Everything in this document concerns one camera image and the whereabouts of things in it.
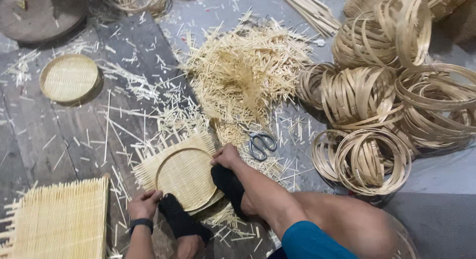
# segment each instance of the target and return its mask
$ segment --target person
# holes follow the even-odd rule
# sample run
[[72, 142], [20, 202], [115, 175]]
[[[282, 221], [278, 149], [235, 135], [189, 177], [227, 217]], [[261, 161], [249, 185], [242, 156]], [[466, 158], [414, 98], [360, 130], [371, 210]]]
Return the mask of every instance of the person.
[[[224, 145], [210, 163], [213, 182], [235, 213], [245, 221], [261, 217], [281, 240], [282, 247], [270, 259], [382, 259], [394, 253], [395, 236], [386, 213], [365, 202], [318, 192], [289, 193], [241, 160], [232, 144]], [[162, 198], [161, 191], [153, 190], [128, 205], [133, 221], [126, 259], [154, 258], [152, 226], [134, 221], [151, 221], [157, 204], [178, 241], [171, 258], [193, 258], [208, 243], [211, 231], [195, 222], [174, 195]]]

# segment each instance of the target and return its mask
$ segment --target black sock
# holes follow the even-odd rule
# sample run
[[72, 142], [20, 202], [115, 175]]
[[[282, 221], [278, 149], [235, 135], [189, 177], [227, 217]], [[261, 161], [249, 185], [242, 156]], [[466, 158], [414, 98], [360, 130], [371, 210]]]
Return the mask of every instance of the black sock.
[[165, 216], [167, 223], [174, 232], [175, 238], [199, 235], [205, 245], [210, 240], [210, 229], [206, 228], [201, 223], [194, 222], [192, 217], [183, 210], [174, 195], [170, 193], [166, 194], [159, 202], [158, 210]]
[[245, 189], [235, 173], [218, 164], [211, 168], [211, 177], [213, 178], [213, 183], [215, 183], [218, 189], [223, 191], [225, 198], [231, 202], [238, 217], [248, 221], [249, 217], [241, 210], [241, 199], [243, 194], [245, 194]]

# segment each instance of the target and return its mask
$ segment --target blue shorts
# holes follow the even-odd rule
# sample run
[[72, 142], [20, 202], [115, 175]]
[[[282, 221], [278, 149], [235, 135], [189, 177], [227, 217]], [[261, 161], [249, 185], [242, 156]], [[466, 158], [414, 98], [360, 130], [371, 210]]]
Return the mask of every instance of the blue shorts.
[[309, 221], [300, 221], [288, 228], [284, 232], [281, 244], [284, 252], [277, 250], [269, 258], [357, 259], [354, 254]]

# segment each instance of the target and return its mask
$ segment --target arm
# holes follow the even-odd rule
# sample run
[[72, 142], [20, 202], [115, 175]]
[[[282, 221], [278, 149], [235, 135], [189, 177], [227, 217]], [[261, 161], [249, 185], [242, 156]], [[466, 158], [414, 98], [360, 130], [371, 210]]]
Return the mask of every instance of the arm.
[[[157, 209], [157, 203], [162, 198], [162, 191], [151, 190], [135, 198], [128, 204], [131, 219], [146, 218], [152, 221]], [[126, 259], [154, 259], [152, 236], [145, 225], [134, 227]]]
[[214, 156], [211, 164], [231, 169], [243, 187], [254, 210], [271, 226], [279, 239], [284, 232], [308, 217], [301, 204], [285, 188], [247, 165], [232, 144], [226, 144]]

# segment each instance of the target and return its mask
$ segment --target scissors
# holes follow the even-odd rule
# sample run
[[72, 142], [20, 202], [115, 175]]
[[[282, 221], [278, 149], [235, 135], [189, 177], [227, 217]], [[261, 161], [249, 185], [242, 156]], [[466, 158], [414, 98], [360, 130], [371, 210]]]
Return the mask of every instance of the scissors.
[[264, 149], [267, 149], [271, 152], [276, 151], [277, 145], [276, 140], [268, 134], [257, 134], [249, 131], [248, 126], [241, 123], [241, 126], [245, 129], [245, 132], [249, 134], [249, 153], [251, 156], [258, 161], [265, 161], [268, 158]]

